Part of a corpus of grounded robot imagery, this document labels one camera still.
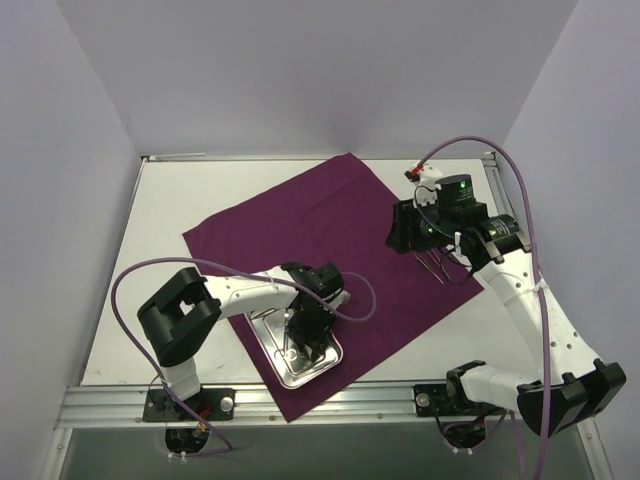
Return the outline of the steel forceps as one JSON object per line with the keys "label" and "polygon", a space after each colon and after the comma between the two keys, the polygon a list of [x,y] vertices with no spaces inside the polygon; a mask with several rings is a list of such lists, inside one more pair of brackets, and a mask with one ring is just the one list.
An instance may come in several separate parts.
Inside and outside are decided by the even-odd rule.
{"label": "steel forceps", "polygon": [[452,279],[451,279],[451,276],[449,275],[449,272],[448,272],[448,270],[446,268],[446,265],[445,265],[446,252],[444,250],[442,250],[442,249],[438,249],[437,252],[434,254],[434,258],[435,258],[435,261],[436,261],[439,269],[441,270],[445,280],[448,283],[451,283]]}
{"label": "steel forceps", "polygon": [[439,283],[444,284],[445,276],[437,257],[432,252],[416,253],[415,258]]}

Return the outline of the steel instrument tray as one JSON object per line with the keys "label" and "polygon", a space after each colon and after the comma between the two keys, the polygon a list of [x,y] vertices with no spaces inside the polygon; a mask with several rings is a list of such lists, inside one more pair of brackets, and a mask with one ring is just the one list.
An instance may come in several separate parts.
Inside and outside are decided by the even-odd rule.
{"label": "steel instrument tray", "polygon": [[292,309],[254,311],[246,314],[245,318],[280,385],[287,390],[294,390],[337,366],[343,359],[343,349],[331,331],[328,346],[318,360],[311,362],[305,359],[296,346],[298,359],[292,363],[285,362],[278,337],[283,310],[291,314],[290,320],[294,319]]}

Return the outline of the purple surgical cloth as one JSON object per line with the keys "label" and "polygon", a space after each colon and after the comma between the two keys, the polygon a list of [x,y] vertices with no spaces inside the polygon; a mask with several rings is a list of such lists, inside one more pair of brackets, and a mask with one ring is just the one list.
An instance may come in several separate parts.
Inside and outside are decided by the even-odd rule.
{"label": "purple surgical cloth", "polygon": [[333,332],[344,350],[328,372],[284,388],[242,316],[230,323],[286,421],[292,422],[344,389],[482,292],[469,280],[439,283],[414,257],[385,244],[396,196],[352,154],[334,157],[232,208],[183,238],[192,257],[254,273],[286,262],[314,268],[328,262],[347,280],[343,312]]}

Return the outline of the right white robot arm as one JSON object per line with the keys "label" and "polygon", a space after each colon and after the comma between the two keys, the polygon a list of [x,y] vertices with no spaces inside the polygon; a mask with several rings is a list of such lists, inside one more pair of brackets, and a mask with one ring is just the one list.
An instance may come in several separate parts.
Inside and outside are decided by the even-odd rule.
{"label": "right white robot arm", "polygon": [[479,404],[516,411],[535,434],[551,437],[601,413],[627,377],[582,339],[533,265],[532,244],[511,215],[492,216],[468,174],[407,172],[410,200],[393,207],[388,247],[400,254],[462,256],[469,278],[495,292],[539,373],[523,374],[474,360],[448,371],[444,400],[455,412]]}

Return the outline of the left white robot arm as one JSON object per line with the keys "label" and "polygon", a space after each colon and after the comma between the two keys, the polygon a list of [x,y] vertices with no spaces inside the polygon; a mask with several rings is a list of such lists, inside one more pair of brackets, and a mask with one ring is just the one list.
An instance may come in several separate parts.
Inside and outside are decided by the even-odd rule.
{"label": "left white robot arm", "polygon": [[202,405],[195,355],[216,322],[241,315],[276,381],[294,390],[338,365],[343,351],[332,333],[335,309],[349,293],[338,269],[286,263],[252,278],[203,276],[194,267],[178,271],[137,317],[171,388],[166,408],[179,419]]}

